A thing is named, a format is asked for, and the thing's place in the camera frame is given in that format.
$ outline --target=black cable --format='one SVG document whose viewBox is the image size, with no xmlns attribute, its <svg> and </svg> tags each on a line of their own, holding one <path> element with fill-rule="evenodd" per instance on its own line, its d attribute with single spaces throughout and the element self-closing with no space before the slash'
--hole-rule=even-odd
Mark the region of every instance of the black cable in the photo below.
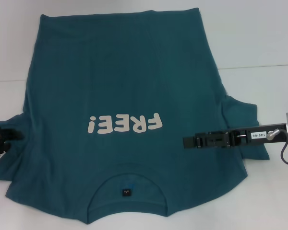
<svg viewBox="0 0 288 230">
<path fill-rule="evenodd" d="M 282 132 L 282 133 L 284 133 L 284 134 L 286 135 L 286 143 L 285 143 L 282 151 L 280 152 L 280 158 L 282 159 L 282 161 L 283 161 L 285 164 L 288 164 L 288 162 L 285 161 L 285 159 L 284 159 L 284 151 L 285 151 L 285 149 L 286 149 L 286 147 L 287 147 L 287 145 L 288 145 L 288 132 L 287 132 L 286 130 L 284 130 L 284 129 L 281 129 L 281 128 L 279 129 L 279 131 Z"/>
</svg>

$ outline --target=label sticker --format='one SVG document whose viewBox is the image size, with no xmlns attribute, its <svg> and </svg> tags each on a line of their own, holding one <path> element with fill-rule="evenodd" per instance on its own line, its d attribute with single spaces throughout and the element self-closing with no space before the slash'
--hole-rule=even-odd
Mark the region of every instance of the label sticker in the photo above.
<svg viewBox="0 0 288 230">
<path fill-rule="evenodd" d="M 266 138 L 266 137 L 267 137 L 267 132 L 251 133 L 251 138 L 252 139 L 259 139 L 259 138 Z"/>
</svg>

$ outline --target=teal t-shirt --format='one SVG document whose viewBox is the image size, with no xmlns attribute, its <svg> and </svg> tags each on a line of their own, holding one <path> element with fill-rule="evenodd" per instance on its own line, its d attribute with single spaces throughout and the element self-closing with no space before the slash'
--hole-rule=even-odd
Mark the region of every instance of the teal t-shirt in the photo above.
<svg viewBox="0 0 288 230">
<path fill-rule="evenodd" d="M 87 224 L 169 216 L 235 187 L 243 158 L 268 159 L 264 146 L 184 149 L 182 138 L 256 126 L 256 113 L 226 95 L 198 9 L 42 15 L 24 112 L 0 122 L 25 135 L 0 180 L 8 198 Z"/>
</svg>

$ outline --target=white lettering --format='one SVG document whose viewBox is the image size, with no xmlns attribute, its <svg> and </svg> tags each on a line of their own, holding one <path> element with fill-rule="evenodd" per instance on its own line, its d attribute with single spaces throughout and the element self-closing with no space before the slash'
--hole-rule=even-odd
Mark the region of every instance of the white lettering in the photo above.
<svg viewBox="0 0 288 230">
<path fill-rule="evenodd" d="M 87 129 L 87 132 L 88 133 L 93 133 L 94 131 L 94 127 L 95 127 L 95 120 L 96 120 L 96 117 L 92 116 L 90 117 L 91 121 L 90 123 L 88 123 L 88 129 Z"/>
<path fill-rule="evenodd" d="M 98 124 L 99 127 L 106 127 L 104 129 L 99 129 L 97 133 L 99 134 L 106 134 L 113 132 L 113 126 L 112 126 L 112 118 L 111 116 L 100 116 L 99 120 L 105 120 L 105 122 L 101 122 Z"/>
<path fill-rule="evenodd" d="M 162 127 L 162 121 L 160 119 L 159 114 L 155 113 L 154 118 L 148 119 L 148 123 L 155 123 L 155 125 L 150 125 L 148 126 L 148 129 L 156 129 L 156 128 L 161 128 Z"/>
<path fill-rule="evenodd" d="M 145 122 L 145 117 L 140 116 L 140 120 L 136 119 L 134 116 L 130 117 L 130 120 L 134 122 L 133 125 L 133 130 L 136 133 L 143 133 L 146 131 L 146 122 Z"/>
<path fill-rule="evenodd" d="M 115 127 L 114 131 L 117 132 L 127 132 L 129 131 L 129 115 L 128 114 L 117 114 L 117 118 L 122 118 L 122 120 L 116 121 L 116 125 L 122 125 L 123 127 Z"/>
</svg>

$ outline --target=white table surface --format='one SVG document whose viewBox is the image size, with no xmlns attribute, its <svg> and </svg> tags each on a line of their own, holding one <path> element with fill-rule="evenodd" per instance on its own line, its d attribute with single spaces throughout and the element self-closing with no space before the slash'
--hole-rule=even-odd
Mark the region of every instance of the white table surface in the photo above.
<svg viewBox="0 0 288 230">
<path fill-rule="evenodd" d="M 258 119 L 263 125 L 286 122 L 288 0 L 0 0 L 0 120 L 21 113 L 40 14 L 194 7 L 201 10 L 228 94 L 257 104 Z M 249 177 L 229 193 L 168 218 L 120 213 L 85 225 L 7 199 L 4 195 L 9 182 L 0 181 L 0 230 L 288 230 L 288 167 L 279 156 L 282 146 L 283 143 L 266 145 L 269 161 L 246 160 Z M 288 148 L 285 158 L 288 159 Z"/>
</svg>

